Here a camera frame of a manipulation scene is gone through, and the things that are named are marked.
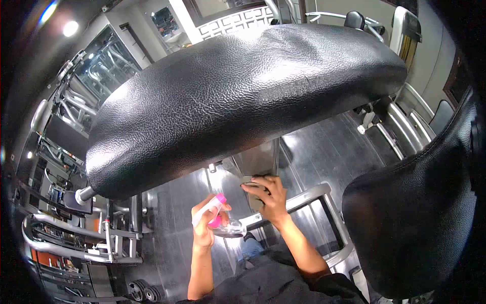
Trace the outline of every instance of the hand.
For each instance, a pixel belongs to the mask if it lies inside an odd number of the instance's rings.
[[[213,197],[215,197],[215,195],[211,193],[205,200],[195,205],[191,209],[191,215],[194,217],[194,214],[196,214],[196,212],[198,212],[202,207],[209,203],[209,201]],[[229,204],[223,204],[221,207],[219,215],[221,215],[221,223],[223,226],[227,226],[229,223],[228,215],[225,211],[230,210],[231,206]],[[208,223],[216,217],[217,212],[218,209],[216,207],[211,207],[209,210],[206,210],[206,212],[204,212],[201,216],[199,224],[196,226],[196,228],[194,228],[193,250],[208,250],[214,244],[214,233],[212,231],[212,228],[208,226]]]
[[[265,186],[270,194],[266,194],[262,189],[242,185],[243,190],[258,196],[264,203],[259,212],[268,219],[277,229],[290,218],[285,208],[287,199],[287,189],[282,186],[282,181],[278,176],[265,176],[252,178],[252,182]]]

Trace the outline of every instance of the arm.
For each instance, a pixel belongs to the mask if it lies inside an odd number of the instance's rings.
[[[208,197],[191,210],[192,216],[196,214],[204,205],[214,197],[214,194],[209,194]],[[224,204],[221,207],[222,224],[228,224],[228,215],[224,211],[231,210],[230,205]],[[189,300],[198,300],[207,295],[214,289],[214,282],[212,277],[212,262],[211,262],[211,247],[214,244],[214,233],[208,226],[208,223],[217,215],[216,207],[211,208],[203,213],[201,221],[194,228],[194,243],[192,245],[192,263],[191,263],[191,279],[189,280],[189,287],[187,291],[187,298]]]
[[[214,289],[212,278],[211,248],[192,247],[191,279],[187,298],[201,299]]]
[[[302,276],[308,281],[315,282],[323,275],[331,274],[326,260],[308,242],[287,213],[285,208],[287,189],[283,188],[280,178],[268,176],[253,178],[252,181],[265,186],[270,194],[256,187],[242,185],[242,188],[257,195],[265,203],[260,213],[280,232]]]

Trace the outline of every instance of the black shirt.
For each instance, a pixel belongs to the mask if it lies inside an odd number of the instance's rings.
[[[178,303],[367,303],[359,289],[336,273],[308,284],[295,267],[286,246],[275,245],[262,256],[249,260],[251,269],[239,263],[234,277],[224,280],[197,301]]]

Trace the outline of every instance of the blue jeans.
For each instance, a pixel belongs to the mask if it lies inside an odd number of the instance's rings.
[[[249,238],[246,240],[246,242],[243,242],[242,253],[238,257],[238,262],[242,261],[244,258],[254,258],[260,255],[262,252],[263,247],[261,244],[257,240]]]

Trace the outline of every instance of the person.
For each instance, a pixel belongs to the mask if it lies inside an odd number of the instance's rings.
[[[292,221],[285,208],[287,189],[279,177],[252,179],[265,186],[262,189],[242,185],[243,190],[258,196],[264,203],[260,213],[280,232],[286,243],[267,250],[247,234],[236,275],[227,278],[216,288],[212,277],[211,246],[214,234],[208,223],[217,209],[207,210],[194,228],[191,278],[187,300],[179,303],[366,303],[359,289],[343,274],[332,274],[326,260],[317,252]],[[214,195],[192,209],[192,215],[206,205]],[[224,204],[220,215],[223,225],[228,223]]]

